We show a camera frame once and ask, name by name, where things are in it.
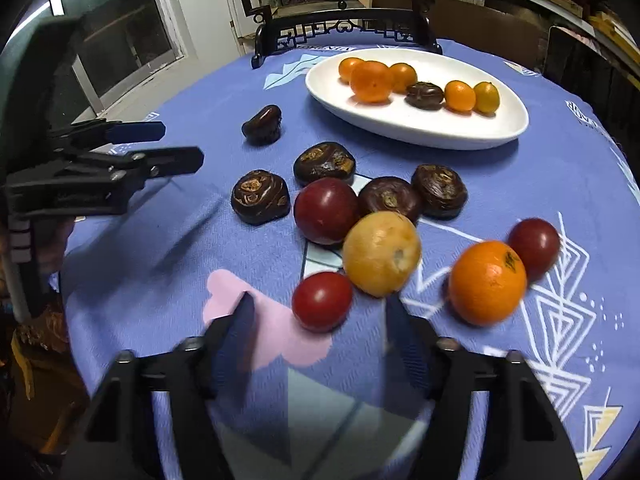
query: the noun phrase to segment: red fruit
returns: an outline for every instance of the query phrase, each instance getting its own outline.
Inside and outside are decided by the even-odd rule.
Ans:
[[[358,197],[345,182],[321,178],[305,187],[293,205],[293,218],[308,240],[338,244],[360,219]]]
[[[544,276],[558,259],[560,237],[556,228],[542,218],[527,218],[509,233],[507,243],[516,251],[530,282]]]
[[[318,272],[293,291],[291,307],[300,324],[312,332],[329,332],[347,317],[353,287],[337,272]]]

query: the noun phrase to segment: person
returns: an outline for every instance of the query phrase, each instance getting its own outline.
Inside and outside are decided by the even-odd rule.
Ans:
[[[49,276],[62,268],[66,244],[73,229],[74,219],[62,219],[52,238],[43,246],[36,248],[38,269],[42,275]],[[5,253],[8,249],[7,231],[0,224],[0,253]],[[11,357],[8,352],[10,342],[6,338],[13,332],[11,330],[13,322],[11,313],[0,315],[0,338],[3,338],[0,341],[0,362],[6,362],[5,366],[0,367],[0,476],[23,480],[52,479],[56,477],[60,467],[59,457],[42,455],[21,444],[8,433],[12,388],[11,376],[8,373]]]

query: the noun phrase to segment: tangerine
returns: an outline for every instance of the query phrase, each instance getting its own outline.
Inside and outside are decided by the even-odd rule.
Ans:
[[[340,74],[340,79],[345,83],[351,81],[351,73],[360,63],[364,63],[364,60],[359,57],[345,57],[340,62],[340,65],[338,65],[338,74]]]
[[[476,94],[476,110],[483,114],[492,114],[500,106],[500,94],[498,89],[487,81],[474,86]]]
[[[476,106],[476,93],[462,81],[449,81],[444,87],[444,100],[455,112],[470,112]]]
[[[404,285],[420,261],[414,224],[394,211],[366,215],[344,239],[342,266],[353,285],[382,298]]]
[[[415,68],[407,63],[395,63],[389,68],[394,75],[394,92],[406,94],[406,89],[418,82]]]
[[[351,72],[351,90],[363,103],[386,101],[393,88],[391,69],[379,61],[359,63]]]
[[[463,252],[449,275],[449,299],[466,322],[487,326],[509,317],[527,288],[527,273],[507,244],[492,240]]]

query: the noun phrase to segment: window frame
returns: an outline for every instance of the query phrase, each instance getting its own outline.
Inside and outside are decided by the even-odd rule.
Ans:
[[[98,116],[105,112],[121,97],[126,95],[131,89],[146,81],[153,74],[162,70],[167,65],[185,57],[187,52],[186,42],[179,32],[178,19],[174,12],[171,0],[154,0],[154,3],[156,4],[156,9],[160,15],[164,32],[167,35],[170,49],[153,59],[151,62],[143,65],[135,72],[126,76],[112,88],[107,90],[103,95],[97,94],[84,66],[82,65],[81,59],[76,56],[76,59],[72,64],[72,69],[76,76],[76,80],[78,80],[78,84],[90,105],[90,108],[85,110],[78,118],[84,119],[91,116]],[[65,12],[62,0],[49,0],[49,4],[54,16],[64,15]]]

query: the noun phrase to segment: table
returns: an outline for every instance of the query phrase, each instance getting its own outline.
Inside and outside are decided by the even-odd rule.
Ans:
[[[385,42],[356,32],[320,39],[342,45],[338,52]],[[357,46],[345,46],[349,42]],[[418,223],[423,258],[402,296],[414,314],[472,351],[521,349],[568,430],[583,476],[599,478],[640,420],[634,331],[640,324],[640,190],[579,98],[498,57],[450,41],[442,46],[445,56],[491,73],[521,97],[530,126],[519,140],[454,152],[359,130],[306,92],[303,73],[336,54],[317,46],[268,57],[258,70],[246,57],[236,60],[161,106],[157,117],[167,133],[154,145],[197,144],[204,165],[192,176],[149,182],[126,216],[76,225],[62,293],[72,352],[89,390],[117,351],[168,351],[229,312],[243,289],[255,288],[260,323],[246,362],[251,373],[226,386],[211,410],[236,478],[406,476],[430,405],[408,385],[386,342],[383,301],[358,293],[338,331],[302,332],[289,309],[293,289],[304,272],[339,261],[306,250],[292,215],[252,227],[229,203],[235,181],[258,168],[283,176],[295,197],[293,160],[316,142],[335,140],[354,154],[363,178],[409,179],[426,162],[462,176],[469,192],[462,214]],[[240,126],[267,104],[282,108],[283,136],[254,148],[244,143]],[[566,241],[558,264],[505,322],[487,330],[462,326],[441,299],[449,267],[469,244],[504,239],[530,216],[549,220]],[[167,478],[180,478],[167,399],[155,399]],[[486,397],[476,395],[465,480],[475,475],[485,409]]]

